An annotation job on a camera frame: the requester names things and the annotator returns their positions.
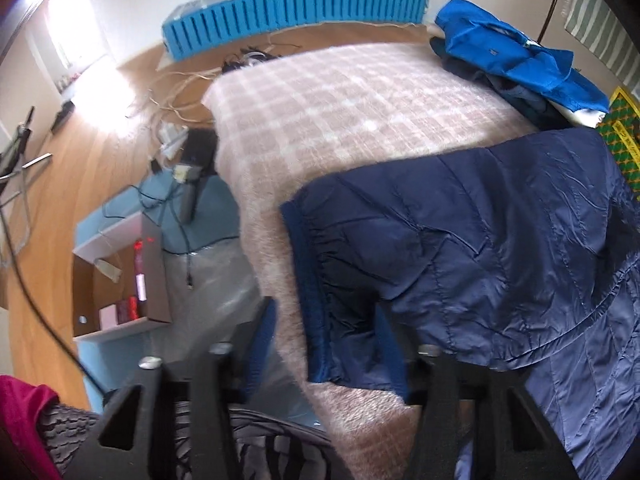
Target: wooden floor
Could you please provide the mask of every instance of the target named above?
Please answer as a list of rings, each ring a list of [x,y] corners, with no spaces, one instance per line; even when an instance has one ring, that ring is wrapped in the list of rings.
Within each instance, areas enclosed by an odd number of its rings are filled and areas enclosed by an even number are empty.
[[[370,42],[425,42],[423,27],[374,27],[361,24],[324,24],[276,34],[272,54],[289,55],[332,45]],[[191,72],[222,65],[241,46],[264,48],[267,36],[238,41],[167,67],[164,71]],[[102,202],[128,184],[140,181],[148,167],[154,144],[145,124],[149,111],[127,119],[130,102],[144,96],[156,72],[162,48],[155,48],[117,71],[108,62],[92,67],[78,81],[74,101],[78,108],[69,122],[49,137],[42,152],[54,154],[52,164],[30,190],[33,231],[19,264],[27,286],[55,330],[71,345],[71,261],[76,224]],[[154,87],[162,97],[183,76],[165,79]],[[199,82],[190,87],[181,102],[199,99],[207,87]],[[210,118],[202,107],[199,117]],[[11,231],[19,237],[24,227],[20,208],[14,208]],[[14,373],[29,383],[45,383],[63,402],[88,408],[82,377],[71,361],[30,312],[12,272],[4,276],[5,303],[10,314],[10,339]]]

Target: plaid blanket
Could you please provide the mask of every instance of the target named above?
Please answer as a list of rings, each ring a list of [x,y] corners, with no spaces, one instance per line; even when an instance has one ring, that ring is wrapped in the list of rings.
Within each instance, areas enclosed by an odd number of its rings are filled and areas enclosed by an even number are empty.
[[[277,347],[357,479],[404,471],[418,412],[390,392],[306,382],[305,335],[278,207],[305,183],[384,160],[489,146],[533,131],[490,90],[441,68],[426,44],[366,44],[221,76],[203,99],[216,166],[238,201],[241,243],[278,300]]]

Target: red object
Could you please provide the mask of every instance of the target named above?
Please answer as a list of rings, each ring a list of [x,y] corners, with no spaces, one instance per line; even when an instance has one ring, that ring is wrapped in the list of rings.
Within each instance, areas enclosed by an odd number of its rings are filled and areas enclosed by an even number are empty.
[[[129,296],[129,319],[140,319],[140,313],[138,312],[138,298],[135,296]]]
[[[48,386],[0,376],[0,425],[38,480],[62,480],[36,430],[40,412],[50,402],[58,402],[58,394]]]

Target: navy blue jacket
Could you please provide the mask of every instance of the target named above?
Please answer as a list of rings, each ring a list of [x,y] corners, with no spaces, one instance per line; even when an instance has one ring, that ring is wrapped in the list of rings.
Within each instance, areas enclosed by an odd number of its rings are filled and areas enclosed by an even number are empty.
[[[376,304],[527,387],[582,478],[640,431],[640,206],[573,128],[318,178],[282,205],[311,381],[389,389]]]

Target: blue mat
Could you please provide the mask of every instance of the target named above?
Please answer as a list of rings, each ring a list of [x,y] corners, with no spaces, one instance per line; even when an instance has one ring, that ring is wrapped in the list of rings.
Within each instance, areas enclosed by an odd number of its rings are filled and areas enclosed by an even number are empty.
[[[163,171],[144,180],[139,188],[143,193],[158,199],[165,199],[174,185],[171,171]],[[179,211],[181,189],[173,193],[175,211]],[[161,226],[162,247],[175,254],[187,252],[184,237],[177,222],[166,206],[157,205],[155,200],[143,197],[146,214]],[[104,208],[98,208],[76,227],[76,246],[98,234],[98,231],[119,221],[107,216],[128,216],[143,209],[138,191],[130,187],[109,200]],[[191,251],[200,250],[229,237],[237,237],[239,231],[238,205],[229,188],[218,176],[210,177],[200,195],[193,221],[184,226]],[[133,373],[139,360],[146,355],[145,334],[135,334],[104,343],[79,342],[78,355],[82,363],[92,372],[106,390],[121,387]],[[92,410],[102,412],[102,397],[84,380],[84,386]]]
[[[153,198],[164,200],[174,184],[172,172],[164,170],[143,180],[139,188]],[[173,193],[172,202],[176,212],[180,211],[181,187]],[[128,216],[136,211],[146,209],[146,215],[161,226],[162,248],[170,253],[184,254],[188,252],[184,237],[175,221],[169,203],[158,205],[158,201],[142,197],[138,191],[129,187],[118,196],[109,200],[104,208],[98,208],[76,227],[76,246],[95,236],[99,230],[119,221],[109,216]],[[197,251],[209,246],[222,238],[236,237],[239,230],[238,204],[234,200],[227,185],[218,176],[209,177],[198,199],[198,205],[193,221],[184,226],[189,248]]]

